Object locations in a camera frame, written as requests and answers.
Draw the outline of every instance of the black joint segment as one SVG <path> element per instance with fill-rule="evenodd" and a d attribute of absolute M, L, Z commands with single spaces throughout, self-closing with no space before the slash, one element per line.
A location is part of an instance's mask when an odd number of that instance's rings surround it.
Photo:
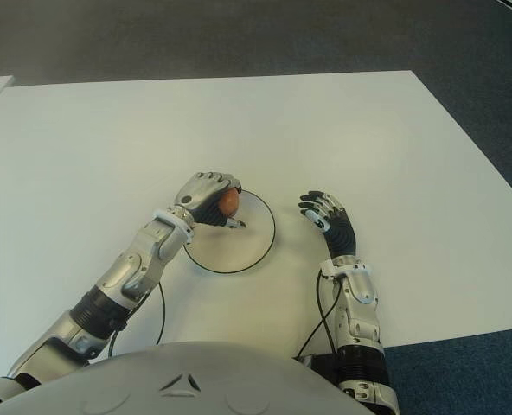
<path fill-rule="evenodd" d="M 371 412 L 376 415 L 395 415 L 394 411 L 386 406 L 377 405 L 377 404 L 369 404 L 368 402 L 360 402 L 366 408 L 368 408 Z"/>
<path fill-rule="evenodd" d="M 41 384 L 39 380 L 35 379 L 29 373 L 20 373 L 12 380 L 19 383 L 26 391 Z"/>
<path fill-rule="evenodd" d="M 99 339 L 107 339 L 123 329 L 130 311 L 114 302 L 96 285 L 70 311 L 84 330 Z"/>
<path fill-rule="evenodd" d="M 356 399 L 354 389 L 344 389 L 343 392 L 350 396 L 352 399 Z"/>
<path fill-rule="evenodd" d="M 78 366 L 87 366 L 88 360 L 82 354 L 77 353 L 75 350 L 70 348 L 66 343 L 60 340 L 58 337 L 51 337 L 44 344 L 49 345 L 52 348 L 58 350 L 58 353 L 65 356 L 70 361 L 74 361 Z"/>
<path fill-rule="evenodd" d="M 331 228 L 323 236 L 332 258 L 341 257 L 342 255 L 356 255 L 356 236 L 350 224 L 348 229 L 345 229 L 344 227 L 334 227 L 331 223 Z"/>
<path fill-rule="evenodd" d="M 390 386 L 385 356 L 376 348 L 349 345 L 339 348 L 337 374 L 345 380 L 366 380 Z"/>

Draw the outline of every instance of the robot finger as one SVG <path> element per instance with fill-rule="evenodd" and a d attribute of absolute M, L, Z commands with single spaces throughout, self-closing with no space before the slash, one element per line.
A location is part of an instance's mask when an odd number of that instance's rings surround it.
<path fill-rule="evenodd" d="M 310 197 L 313 197 L 314 199 L 316 199 L 317 197 L 321 197 L 323 195 L 323 192 L 321 192 L 319 190 L 310 190 L 308 192 L 308 195 Z"/>
<path fill-rule="evenodd" d="M 337 198 L 334 195 L 330 195 L 329 193 L 324 193 L 322 196 L 322 199 L 327 201 L 329 205 L 332 207 L 332 210 L 338 209 L 339 211 L 344 210 L 344 206 L 341 204 L 340 201 L 337 200 Z"/>
<path fill-rule="evenodd" d="M 246 223 L 242 220 L 236 220 L 235 218 L 227 218 L 227 223 L 225 226 L 230 229 L 244 228 L 246 227 Z"/>
<path fill-rule="evenodd" d="M 314 201 L 302 201 L 298 203 L 298 205 L 304 209 L 313 209 L 317 214 L 321 215 L 324 219 L 329 218 L 329 212 L 320 203 L 316 203 Z"/>
<path fill-rule="evenodd" d="M 316 198 L 310 195 L 302 195 L 300 196 L 301 201 L 314 201 Z"/>
<path fill-rule="evenodd" d="M 325 198 L 323 198 L 322 196 L 321 197 L 317 197 L 316 198 L 316 203 L 319 203 L 320 205 L 323 206 L 323 208 L 329 212 L 329 216 L 331 216 L 333 214 L 333 211 L 334 211 L 334 208 L 333 208 L 333 205 Z"/>
<path fill-rule="evenodd" d="M 319 232 L 321 233 L 325 233 L 329 231 L 329 229 L 331 228 L 329 222 L 323 216 L 320 216 L 313 209 L 303 209 L 300 211 L 300 213 L 306 216 L 306 218 L 308 218 L 309 220 L 311 220 L 314 223 L 314 225 L 317 226 Z"/>
<path fill-rule="evenodd" d="M 233 175 L 219 173 L 217 171 L 213 171 L 212 173 L 207 173 L 205 176 L 215 180 L 218 183 L 224 183 L 223 188 L 236 188 L 240 193 L 240 181 L 239 179 L 235 179 Z"/>

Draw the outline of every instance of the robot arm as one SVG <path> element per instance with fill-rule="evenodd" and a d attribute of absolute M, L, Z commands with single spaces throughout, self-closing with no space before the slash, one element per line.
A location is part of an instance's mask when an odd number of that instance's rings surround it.
<path fill-rule="evenodd" d="M 96 285 L 58 320 L 0 378 L 0 403 L 32 387 L 88 365 L 122 330 L 127 319 L 158 285 L 164 267 L 189 243 L 195 223 L 235 226 L 218 203 L 240 183 L 231 175 L 197 173 L 175 203 L 157 210 Z"/>
<path fill-rule="evenodd" d="M 333 296 L 340 294 L 335 309 L 337 385 L 375 413 L 399 415 L 380 340 L 379 298 L 369 266 L 355 255 L 356 238 L 346 210 L 323 192 L 301 199 L 301 213 L 323 233 L 332 258 L 322 262 L 321 274 L 334 282 Z"/>

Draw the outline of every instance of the gray carpet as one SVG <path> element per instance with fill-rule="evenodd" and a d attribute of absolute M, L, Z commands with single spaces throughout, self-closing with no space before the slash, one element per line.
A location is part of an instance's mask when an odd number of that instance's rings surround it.
<path fill-rule="evenodd" d="M 512 186 L 512 11 L 495 0 L 0 0 L 17 85 L 400 69 Z M 512 413 L 512 330 L 387 358 L 406 415 Z"/>

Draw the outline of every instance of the black wire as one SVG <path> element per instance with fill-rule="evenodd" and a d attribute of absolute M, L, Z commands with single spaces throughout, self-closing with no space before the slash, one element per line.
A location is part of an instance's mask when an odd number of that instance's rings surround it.
<path fill-rule="evenodd" d="M 133 317 L 133 315 L 137 312 L 138 309 L 141 308 L 141 305 L 146 301 L 146 299 L 149 297 L 150 293 L 148 293 L 146 296 L 143 297 L 141 301 L 135 306 L 133 310 L 131 310 L 131 313 L 126 317 L 125 321 L 127 322 L 130 318 Z M 116 338 L 118 338 L 118 333 L 120 330 L 114 331 L 112 335 L 112 339 L 110 339 L 110 345 L 108 346 L 108 357 L 112 357 L 114 355 L 114 343 L 116 342 Z"/>
<path fill-rule="evenodd" d="M 327 324 L 327 320 L 325 320 L 325 316 L 323 315 L 322 300 L 319 296 L 319 282 L 321 281 L 321 276 L 322 276 L 322 270 L 319 270 L 319 273 L 317 274 L 317 282 L 316 282 L 317 307 L 319 308 L 319 315 L 322 317 L 323 326 L 325 327 L 325 333 L 327 333 L 329 345 L 331 346 L 331 353 L 333 354 L 333 356 L 336 357 L 335 343 L 333 342 L 333 336 L 331 335 L 331 332 L 329 330 L 329 324 Z"/>
<path fill-rule="evenodd" d="M 317 306 L 319 308 L 319 314 L 320 314 L 321 320 L 319 321 L 317 326 L 312 330 L 312 332 L 310 333 L 310 335 L 306 339 L 306 342 L 304 342 L 304 345 L 298 351 L 297 357 L 295 358 L 296 360 L 298 360 L 300 358 L 300 356 L 302 355 L 302 352 L 304 352 L 304 349 L 306 348 L 306 346 L 308 346 L 308 343 L 310 343 L 310 340 L 312 339 L 312 337 L 317 332 L 317 330 L 321 327 L 322 324 L 325 325 L 325 330 L 326 330 L 326 332 L 328 334 L 328 337 L 330 339 L 330 346 L 331 346 L 331 350 L 333 351 L 333 355 L 336 355 L 335 346 L 333 344 L 332 338 L 330 337 L 331 333 L 329 331 L 329 325 L 327 324 L 327 317 L 329 317 L 329 314 L 331 314 L 331 312 L 335 309 L 336 304 L 338 303 L 339 298 L 341 297 L 341 287 L 339 287 L 339 291 L 336 293 L 335 302 L 333 303 L 333 305 L 331 305 L 331 308 L 324 315 L 323 314 L 323 310 L 321 308 L 321 300 L 319 298 L 319 281 L 320 281 L 321 277 L 322 277 L 322 273 L 320 271 L 317 274 L 316 291 L 317 291 Z"/>
<path fill-rule="evenodd" d="M 162 340 L 163 326 L 166 324 L 166 300 L 163 297 L 163 288 L 161 283 L 158 283 L 158 288 L 160 289 L 160 297 L 162 298 L 162 327 L 160 328 L 160 334 L 158 335 L 158 340 L 156 340 L 156 345 L 160 344 L 160 341 Z"/>

